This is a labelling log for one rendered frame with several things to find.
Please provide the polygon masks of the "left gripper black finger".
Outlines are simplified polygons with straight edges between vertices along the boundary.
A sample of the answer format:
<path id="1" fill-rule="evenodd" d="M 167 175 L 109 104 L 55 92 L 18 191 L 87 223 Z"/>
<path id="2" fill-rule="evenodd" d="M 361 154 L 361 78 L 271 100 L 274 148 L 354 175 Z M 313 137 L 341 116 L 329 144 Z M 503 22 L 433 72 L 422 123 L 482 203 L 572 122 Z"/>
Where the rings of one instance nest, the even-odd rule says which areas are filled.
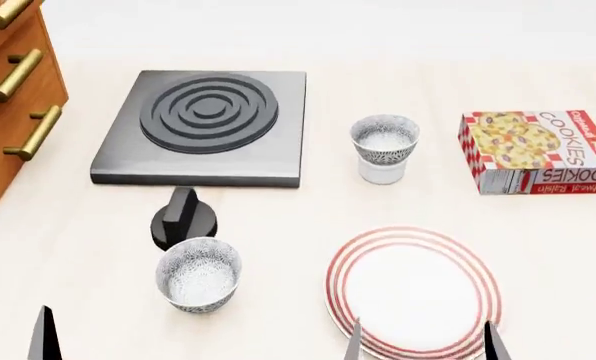
<path id="1" fill-rule="evenodd" d="M 46 305 L 40 308 L 27 360 L 63 360 L 53 311 Z"/>

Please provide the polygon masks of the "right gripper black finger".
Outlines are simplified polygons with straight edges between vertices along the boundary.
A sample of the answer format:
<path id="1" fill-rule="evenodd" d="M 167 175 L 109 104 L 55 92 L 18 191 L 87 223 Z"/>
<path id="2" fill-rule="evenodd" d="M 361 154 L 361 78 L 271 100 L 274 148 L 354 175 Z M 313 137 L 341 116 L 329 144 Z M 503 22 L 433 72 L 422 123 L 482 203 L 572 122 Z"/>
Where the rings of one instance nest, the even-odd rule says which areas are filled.
<path id="1" fill-rule="evenodd" d="M 360 318 L 354 320 L 353 332 L 349 338 L 344 360 L 360 360 L 362 341 L 362 326 Z"/>
<path id="2" fill-rule="evenodd" d="M 490 320 L 484 323 L 483 339 L 486 360 L 512 360 L 497 327 Z"/>

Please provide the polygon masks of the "white ramekin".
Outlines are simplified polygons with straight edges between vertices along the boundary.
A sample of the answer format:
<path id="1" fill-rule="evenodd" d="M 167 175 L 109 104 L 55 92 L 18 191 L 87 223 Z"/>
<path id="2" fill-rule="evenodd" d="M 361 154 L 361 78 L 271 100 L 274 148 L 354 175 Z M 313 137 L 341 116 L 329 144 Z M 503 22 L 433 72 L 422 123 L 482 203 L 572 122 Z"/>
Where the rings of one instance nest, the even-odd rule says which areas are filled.
<path id="1" fill-rule="evenodd" d="M 358 158 L 358 173 L 367 182 L 374 185 L 391 185 L 404 176 L 407 160 L 397 164 L 372 164 L 363 158 Z"/>

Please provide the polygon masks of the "grey flat stove burner plate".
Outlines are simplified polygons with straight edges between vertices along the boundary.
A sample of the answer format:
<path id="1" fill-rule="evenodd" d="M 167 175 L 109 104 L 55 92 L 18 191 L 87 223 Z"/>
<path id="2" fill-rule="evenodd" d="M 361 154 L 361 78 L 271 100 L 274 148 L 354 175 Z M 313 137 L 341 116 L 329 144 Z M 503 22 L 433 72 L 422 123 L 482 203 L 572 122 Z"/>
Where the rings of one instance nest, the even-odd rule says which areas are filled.
<path id="1" fill-rule="evenodd" d="M 304 71 L 141 71 L 91 180 L 298 188 L 306 88 Z"/>

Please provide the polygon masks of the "black stove knob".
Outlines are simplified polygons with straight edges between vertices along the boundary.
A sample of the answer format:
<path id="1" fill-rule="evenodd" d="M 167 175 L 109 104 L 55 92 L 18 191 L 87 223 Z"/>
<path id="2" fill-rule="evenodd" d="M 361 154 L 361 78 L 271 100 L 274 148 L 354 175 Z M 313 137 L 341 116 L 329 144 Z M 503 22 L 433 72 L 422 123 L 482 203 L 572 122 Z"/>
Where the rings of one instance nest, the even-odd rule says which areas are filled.
<path id="1" fill-rule="evenodd" d="M 218 230 L 216 213 L 199 200 L 192 187 L 176 187 L 169 203 L 152 218 L 151 236 L 163 251 L 187 239 L 214 237 Z"/>

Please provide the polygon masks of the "oatmeal raisin cookies box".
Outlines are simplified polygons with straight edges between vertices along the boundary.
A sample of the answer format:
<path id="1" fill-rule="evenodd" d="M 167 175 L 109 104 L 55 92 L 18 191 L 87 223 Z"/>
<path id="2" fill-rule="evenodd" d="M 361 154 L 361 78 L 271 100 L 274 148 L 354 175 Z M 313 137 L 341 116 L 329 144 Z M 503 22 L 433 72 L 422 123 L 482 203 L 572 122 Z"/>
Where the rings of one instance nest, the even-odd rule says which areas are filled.
<path id="1" fill-rule="evenodd" d="M 596 125 L 583 110 L 464 113 L 458 140 L 480 194 L 596 194 Z"/>

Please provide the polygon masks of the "wooden drawer cabinet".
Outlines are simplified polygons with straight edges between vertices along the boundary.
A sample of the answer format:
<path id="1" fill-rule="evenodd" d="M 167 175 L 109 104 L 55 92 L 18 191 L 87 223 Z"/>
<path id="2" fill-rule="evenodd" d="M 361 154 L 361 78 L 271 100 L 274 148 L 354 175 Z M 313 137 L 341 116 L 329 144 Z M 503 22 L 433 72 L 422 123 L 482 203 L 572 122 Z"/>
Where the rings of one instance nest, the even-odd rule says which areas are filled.
<path id="1" fill-rule="evenodd" d="M 41 62 L 6 103 L 0 103 L 0 199 L 28 161 L 4 155 L 6 146 L 22 146 L 38 124 L 29 114 L 44 112 L 52 105 L 63 107 L 69 99 L 41 11 L 45 0 L 27 0 L 28 7 L 6 29 L 0 30 L 0 82 L 13 64 L 7 56 L 25 55 L 32 49 L 43 53 Z"/>

